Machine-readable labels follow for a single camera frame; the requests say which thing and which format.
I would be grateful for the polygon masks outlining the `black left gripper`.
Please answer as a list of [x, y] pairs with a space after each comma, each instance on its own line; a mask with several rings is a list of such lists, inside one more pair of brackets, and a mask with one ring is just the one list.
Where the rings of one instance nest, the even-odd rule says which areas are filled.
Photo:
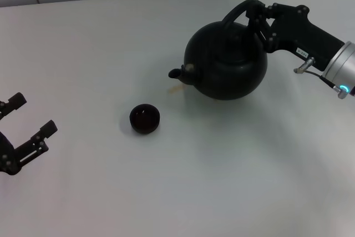
[[[26, 102], [24, 95], [20, 92], [9, 98], [7, 102], [0, 100], [0, 120], [18, 110]], [[49, 150], [45, 139], [51, 137], [57, 130], [56, 124], [50, 120], [30, 140], [15, 149], [0, 132], [0, 172], [16, 175], [20, 168]]]

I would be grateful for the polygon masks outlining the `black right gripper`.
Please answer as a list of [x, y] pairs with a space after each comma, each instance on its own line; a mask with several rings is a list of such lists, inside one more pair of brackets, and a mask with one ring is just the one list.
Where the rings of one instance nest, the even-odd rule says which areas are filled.
[[[308, 20], [310, 10], [304, 5], [297, 7], [274, 3], [271, 6], [254, 1], [249, 8], [254, 30], [265, 51], [288, 51], [302, 60], [313, 57], [313, 66], [324, 71], [330, 60], [344, 46], [344, 42]], [[272, 18], [271, 26], [265, 18]]]

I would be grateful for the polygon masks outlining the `black round teapot with handle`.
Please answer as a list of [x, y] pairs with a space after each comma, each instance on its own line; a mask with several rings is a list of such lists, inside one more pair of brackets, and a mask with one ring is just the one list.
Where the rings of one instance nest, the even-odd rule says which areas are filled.
[[184, 62], [168, 76], [195, 87], [203, 95], [217, 100], [235, 100], [253, 92], [267, 71], [263, 43], [250, 24], [236, 19], [264, 5], [246, 0], [221, 21], [200, 28], [188, 41]]

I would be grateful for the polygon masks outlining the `small dark brown teacup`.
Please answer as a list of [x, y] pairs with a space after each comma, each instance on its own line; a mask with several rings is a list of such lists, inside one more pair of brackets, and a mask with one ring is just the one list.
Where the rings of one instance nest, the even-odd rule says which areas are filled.
[[131, 127], [139, 134], [154, 132], [160, 123], [159, 110], [151, 104], [139, 104], [129, 115]]

